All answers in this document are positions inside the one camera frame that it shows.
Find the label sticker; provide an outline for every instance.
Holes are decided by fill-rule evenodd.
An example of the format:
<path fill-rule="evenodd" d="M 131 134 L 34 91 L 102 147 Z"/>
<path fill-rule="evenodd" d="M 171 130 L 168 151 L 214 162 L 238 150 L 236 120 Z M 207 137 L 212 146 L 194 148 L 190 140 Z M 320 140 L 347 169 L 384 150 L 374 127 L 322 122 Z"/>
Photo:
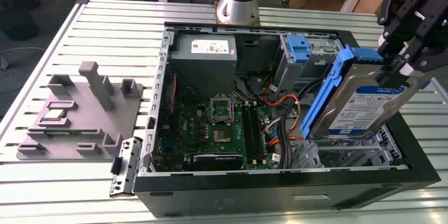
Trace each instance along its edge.
<path fill-rule="evenodd" d="M 272 154 L 272 161 L 280 162 L 282 156 L 279 154 Z"/>
<path fill-rule="evenodd" d="M 191 42 L 194 54 L 230 54 L 230 42 L 227 40 L 196 39 Z"/>
<path fill-rule="evenodd" d="M 272 90 L 272 92 L 278 92 L 278 87 L 272 84 L 270 84 L 270 89 Z"/>
<path fill-rule="evenodd" d="M 362 86 L 351 96 L 340 114 L 330 125 L 332 134 L 359 134 L 367 130 L 384 112 L 384 105 L 395 100 L 404 88 L 384 89 Z"/>

